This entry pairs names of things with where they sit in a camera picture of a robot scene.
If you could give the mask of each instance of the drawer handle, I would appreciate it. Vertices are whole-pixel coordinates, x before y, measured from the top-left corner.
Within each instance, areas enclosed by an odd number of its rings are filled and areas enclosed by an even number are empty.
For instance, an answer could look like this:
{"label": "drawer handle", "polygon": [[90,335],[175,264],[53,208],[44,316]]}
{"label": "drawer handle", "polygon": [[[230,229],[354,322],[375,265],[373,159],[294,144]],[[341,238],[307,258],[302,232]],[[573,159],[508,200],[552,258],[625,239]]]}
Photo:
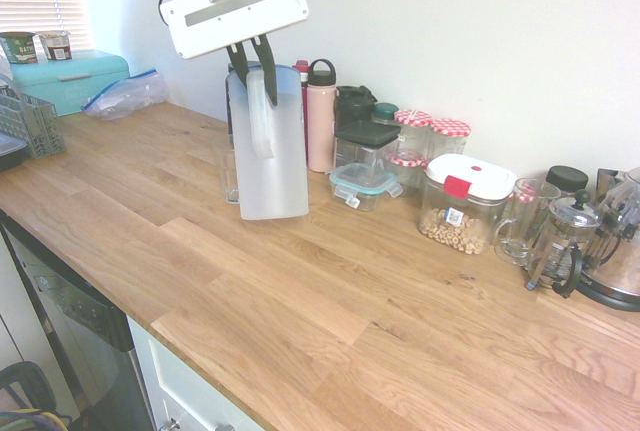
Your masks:
{"label": "drawer handle", "polygon": [[158,431],[174,431],[176,429],[180,429],[180,425],[175,419],[171,418],[171,422],[166,426],[162,426]]}
{"label": "drawer handle", "polygon": [[75,79],[84,79],[84,78],[90,78],[91,75],[89,73],[84,73],[84,74],[74,74],[73,76],[61,76],[58,78],[58,80],[60,81],[73,81]]}

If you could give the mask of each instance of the white plastic pitcher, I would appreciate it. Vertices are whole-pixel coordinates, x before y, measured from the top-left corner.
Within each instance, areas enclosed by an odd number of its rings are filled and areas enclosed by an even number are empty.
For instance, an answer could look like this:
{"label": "white plastic pitcher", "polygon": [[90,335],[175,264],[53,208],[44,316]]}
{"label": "white plastic pitcher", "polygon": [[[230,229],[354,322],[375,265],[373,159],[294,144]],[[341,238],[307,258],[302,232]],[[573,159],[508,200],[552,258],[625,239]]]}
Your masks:
{"label": "white plastic pitcher", "polygon": [[300,73],[276,66],[278,105],[264,88],[264,71],[252,67],[247,89],[227,76],[242,219],[276,219],[309,212]]}

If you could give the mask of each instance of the wooden countertop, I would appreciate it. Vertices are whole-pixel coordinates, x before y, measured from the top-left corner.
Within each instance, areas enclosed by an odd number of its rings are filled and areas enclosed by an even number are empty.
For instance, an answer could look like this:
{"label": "wooden countertop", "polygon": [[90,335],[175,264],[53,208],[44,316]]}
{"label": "wooden countertop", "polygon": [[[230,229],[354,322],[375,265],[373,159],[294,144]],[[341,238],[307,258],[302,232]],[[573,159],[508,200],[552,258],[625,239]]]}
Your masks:
{"label": "wooden countertop", "polygon": [[68,150],[0,174],[0,208],[262,426],[640,429],[640,316],[529,292],[492,251],[310,176],[311,213],[246,222],[211,140],[169,104],[60,118]]}

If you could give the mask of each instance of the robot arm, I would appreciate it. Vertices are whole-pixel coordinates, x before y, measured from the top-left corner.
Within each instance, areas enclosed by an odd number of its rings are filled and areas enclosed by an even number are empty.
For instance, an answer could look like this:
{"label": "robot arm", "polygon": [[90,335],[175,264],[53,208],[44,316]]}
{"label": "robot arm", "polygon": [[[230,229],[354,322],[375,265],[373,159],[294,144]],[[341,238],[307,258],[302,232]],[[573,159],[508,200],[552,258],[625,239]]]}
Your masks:
{"label": "robot arm", "polygon": [[275,61],[266,35],[304,21],[309,9],[305,0],[172,0],[160,12],[179,56],[190,59],[226,48],[245,86],[248,66],[242,43],[251,40],[275,105]]}

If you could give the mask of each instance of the white wall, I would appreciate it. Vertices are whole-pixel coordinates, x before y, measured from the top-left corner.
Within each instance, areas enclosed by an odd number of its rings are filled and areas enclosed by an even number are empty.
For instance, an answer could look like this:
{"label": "white wall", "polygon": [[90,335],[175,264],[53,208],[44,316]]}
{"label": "white wall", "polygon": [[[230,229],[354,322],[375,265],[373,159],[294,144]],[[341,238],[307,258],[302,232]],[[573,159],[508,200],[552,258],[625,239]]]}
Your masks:
{"label": "white wall", "polygon": [[[276,59],[331,59],[338,84],[472,125],[466,153],[533,175],[640,166],[640,0],[308,0]],[[88,0],[97,46],[157,67],[172,101],[224,118],[224,51],[182,61],[157,0]]]}

